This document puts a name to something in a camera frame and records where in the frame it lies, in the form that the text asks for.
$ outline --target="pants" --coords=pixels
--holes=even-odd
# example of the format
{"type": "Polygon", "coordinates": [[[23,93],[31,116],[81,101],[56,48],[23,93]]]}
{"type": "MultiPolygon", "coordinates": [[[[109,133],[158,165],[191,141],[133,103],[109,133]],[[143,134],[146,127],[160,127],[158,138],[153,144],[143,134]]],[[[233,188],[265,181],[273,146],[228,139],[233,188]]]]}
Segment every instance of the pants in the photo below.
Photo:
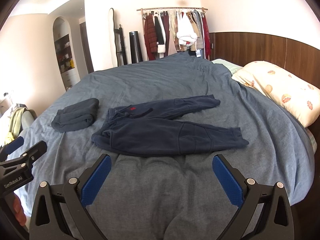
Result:
{"type": "Polygon", "coordinates": [[[198,154],[249,144],[240,128],[172,120],[219,104],[209,95],[110,108],[105,123],[91,140],[104,150],[143,157],[198,154]]]}

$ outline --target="bed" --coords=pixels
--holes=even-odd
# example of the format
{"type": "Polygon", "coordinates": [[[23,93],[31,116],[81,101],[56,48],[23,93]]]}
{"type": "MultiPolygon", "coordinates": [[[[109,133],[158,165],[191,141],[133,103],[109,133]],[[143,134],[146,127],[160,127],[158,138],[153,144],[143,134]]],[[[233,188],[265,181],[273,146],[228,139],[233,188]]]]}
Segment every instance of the bed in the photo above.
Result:
{"type": "MultiPolygon", "coordinates": [[[[209,94],[221,101],[220,106],[179,120],[240,127],[249,145],[219,153],[260,184],[283,182],[291,204],[301,201],[314,178],[314,152],[302,125],[260,92],[232,80],[224,65],[178,53],[89,74],[25,130],[24,146],[10,158],[39,140],[48,145],[34,164],[35,179],[16,192],[25,213],[31,215],[41,181],[64,183],[107,153],[112,170],[87,210],[108,239],[216,239],[236,211],[212,172],[218,152],[142,158],[102,150],[90,140],[110,107],[209,94]],[[58,109],[92,97],[100,100],[92,126],[67,133],[51,127],[58,109]]],[[[72,226],[71,230],[81,238],[72,226]]]]}

